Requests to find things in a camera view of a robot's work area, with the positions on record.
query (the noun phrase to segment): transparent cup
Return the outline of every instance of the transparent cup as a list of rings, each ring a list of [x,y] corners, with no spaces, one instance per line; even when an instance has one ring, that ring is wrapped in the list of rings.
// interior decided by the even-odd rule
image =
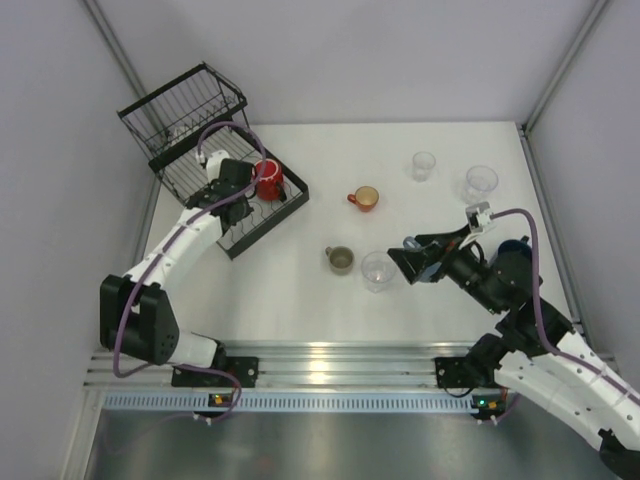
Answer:
[[[436,167],[436,157],[429,152],[418,152],[413,156],[411,176],[416,182],[426,182]]]
[[[493,168],[476,165],[467,171],[462,188],[462,199],[467,205],[474,205],[487,199],[498,186],[498,174]]]
[[[381,292],[389,287],[398,267],[385,252],[372,252],[362,260],[362,276],[367,290]]]

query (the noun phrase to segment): orange mug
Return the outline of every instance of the orange mug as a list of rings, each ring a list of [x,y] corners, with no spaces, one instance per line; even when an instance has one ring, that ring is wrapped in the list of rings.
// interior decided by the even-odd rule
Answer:
[[[376,206],[380,194],[373,187],[360,187],[356,193],[347,195],[347,200],[360,209],[361,212],[368,212]]]

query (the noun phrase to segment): white wall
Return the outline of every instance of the white wall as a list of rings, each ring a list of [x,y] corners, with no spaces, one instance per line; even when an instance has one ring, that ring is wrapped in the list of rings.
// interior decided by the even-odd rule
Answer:
[[[640,2],[612,2],[533,145],[596,327],[640,388]]]
[[[517,120],[592,0],[101,0],[147,87],[202,60],[256,123]]]
[[[79,2],[2,2],[0,43],[0,478],[51,479],[151,175]]]

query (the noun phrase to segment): dish rack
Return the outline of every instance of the dish rack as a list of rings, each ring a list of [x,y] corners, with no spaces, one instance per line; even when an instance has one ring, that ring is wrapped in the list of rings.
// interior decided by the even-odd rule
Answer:
[[[201,133],[211,124],[235,121],[249,126],[242,91],[202,63],[118,112],[148,159],[149,167],[174,197],[187,200],[207,185],[207,174],[196,160]],[[242,129],[223,127],[203,143],[203,152],[224,149],[236,160],[261,160],[254,139]],[[249,199],[252,212],[231,227],[218,245],[233,259],[309,200],[307,184],[267,149],[284,173],[286,199]]]

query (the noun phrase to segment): tabletop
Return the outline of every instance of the tabletop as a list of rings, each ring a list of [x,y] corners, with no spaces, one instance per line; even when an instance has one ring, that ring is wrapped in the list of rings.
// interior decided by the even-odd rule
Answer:
[[[365,289],[362,258],[401,246],[408,235],[465,225],[461,181],[474,165],[492,167],[494,212],[529,210],[540,234],[542,296],[569,315],[516,125],[511,122],[260,125],[265,146],[308,185],[310,200],[236,259],[210,248],[172,292],[180,327],[219,340],[280,342],[475,342],[493,331],[491,315],[449,279],[410,286],[398,272],[389,289]],[[437,159],[425,183],[411,178],[417,151]],[[346,197],[359,186],[380,192],[369,213]],[[182,210],[164,187],[147,250]],[[529,235],[523,218],[496,221],[479,243],[490,258],[500,243]],[[334,275],[325,248],[355,253],[353,271]]]

